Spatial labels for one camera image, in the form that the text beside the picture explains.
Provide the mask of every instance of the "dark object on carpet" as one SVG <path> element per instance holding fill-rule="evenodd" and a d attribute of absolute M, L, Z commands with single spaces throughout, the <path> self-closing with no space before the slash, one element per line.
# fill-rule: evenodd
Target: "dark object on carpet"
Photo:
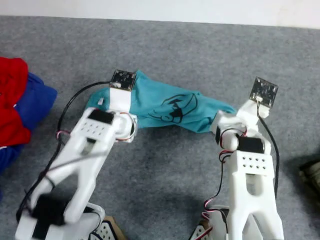
<path fill-rule="evenodd" d="M 309 197 L 320 209 L 320 160 L 302 165 L 299 175 L 306 186 Z"/>

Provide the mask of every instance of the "teal t-shirt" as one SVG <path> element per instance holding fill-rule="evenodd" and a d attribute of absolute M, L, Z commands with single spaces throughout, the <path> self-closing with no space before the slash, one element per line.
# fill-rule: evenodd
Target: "teal t-shirt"
<path fill-rule="evenodd" d="M 110 88 L 105 87 L 90 96 L 86 108 L 106 111 L 109 104 Z M 198 91 L 154 81 L 142 71 L 136 72 L 130 113 L 137 115 L 139 128 L 178 125 L 196 133 L 205 133 L 210 131 L 218 110 L 236 112 L 229 104 L 203 96 Z"/>

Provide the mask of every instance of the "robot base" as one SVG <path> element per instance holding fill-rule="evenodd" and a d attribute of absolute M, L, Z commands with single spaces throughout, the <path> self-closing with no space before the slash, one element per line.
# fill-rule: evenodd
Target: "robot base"
<path fill-rule="evenodd" d="M 228 222 L 228 212 L 229 212 L 228 206 L 215 205 L 213 206 L 213 208 L 224 210 L 227 218 L 227 222 Z M 219 211 L 210 212 L 209 216 L 210 216 L 209 225 L 212 226 L 213 229 L 211 232 L 209 232 L 208 235 L 202 237 L 201 240 L 228 240 L 229 235 L 227 233 L 226 224 L 224 222 L 221 212 Z M 197 239 L 197 236 L 199 236 L 204 231 L 205 231 L 204 227 L 202 225 L 198 225 L 194 230 L 190 240 Z M 263 240 L 263 236 L 257 225 L 257 222 L 253 217 L 253 215 L 251 214 L 249 215 L 246 221 L 246 224 L 244 226 L 242 239 L 243 240 Z"/>

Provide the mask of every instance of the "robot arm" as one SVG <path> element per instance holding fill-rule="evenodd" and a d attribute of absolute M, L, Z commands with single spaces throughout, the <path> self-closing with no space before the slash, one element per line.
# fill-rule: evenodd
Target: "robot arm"
<path fill-rule="evenodd" d="M 237 114 L 219 111 L 211 125 L 217 144 L 229 151 L 230 157 L 226 161 L 229 178 L 228 232 L 223 227 L 221 213 L 213 212 L 210 214 L 210 224 L 214 226 L 210 239 L 284 239 L 276 207 L 271 144 L 259 133 L 257 125 L 259 117 L 269 115 L 277 89 L 278 86 L 257 78 L 250 99 Z"/>
<path fill-rule="evenodd" d="M 137 117 L 130 113 L 88 108 L 46 176 L 34 189 L 30 199 L 31 214 L 28 211 L 22 214 L 16 239 L 68 240 L 75 230 L 75 224 L 83 234 L 79 238 L 87 239 L 105 214 L 102 208 L 88 205 L 99 171 L 114 142 L 132 142 L 136 129 Z M 63 201 L 52 198 L 50 192 L 53 188 L 74 174 L 77 175 L 78 184 L 72 199 Z M 84 214 L 88 207 L 97 209 L 98 214 Z M 78 232 L 72 234 L 74 239 L 78 239 L 74 236 Z"/>

